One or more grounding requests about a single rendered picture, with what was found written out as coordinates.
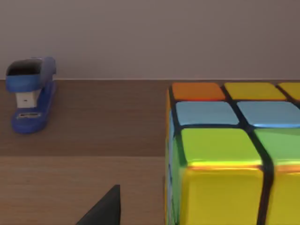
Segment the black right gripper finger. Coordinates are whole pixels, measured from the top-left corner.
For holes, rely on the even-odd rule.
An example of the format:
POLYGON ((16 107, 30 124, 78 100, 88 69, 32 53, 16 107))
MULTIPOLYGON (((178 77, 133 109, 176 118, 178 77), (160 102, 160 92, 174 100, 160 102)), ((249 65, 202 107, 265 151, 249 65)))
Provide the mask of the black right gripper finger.
POLYGON ((75 225, 120 225, 120 185, 114 185, 75 225))

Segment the multicoloured puzzle cube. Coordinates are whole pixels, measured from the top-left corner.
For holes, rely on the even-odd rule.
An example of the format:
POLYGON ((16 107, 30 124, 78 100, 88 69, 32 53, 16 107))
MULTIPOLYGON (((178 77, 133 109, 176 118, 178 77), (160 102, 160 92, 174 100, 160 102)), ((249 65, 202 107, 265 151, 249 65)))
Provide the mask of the multicoloured puzzle cube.
POLYGON ((175 82, 165 225, 300 225, 300 82, 175 82))

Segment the blue stapler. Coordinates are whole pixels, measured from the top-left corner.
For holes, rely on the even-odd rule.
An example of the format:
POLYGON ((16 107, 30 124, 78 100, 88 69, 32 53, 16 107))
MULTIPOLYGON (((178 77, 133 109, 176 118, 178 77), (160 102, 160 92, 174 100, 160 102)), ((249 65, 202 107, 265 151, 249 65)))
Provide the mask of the blue stapler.
POLYGON ((16 97, 13 131, 31 134, 44 129, 56 91, 56 74, 56 61, 51 56, 16 60, 8 66, 6 90, 16 97))

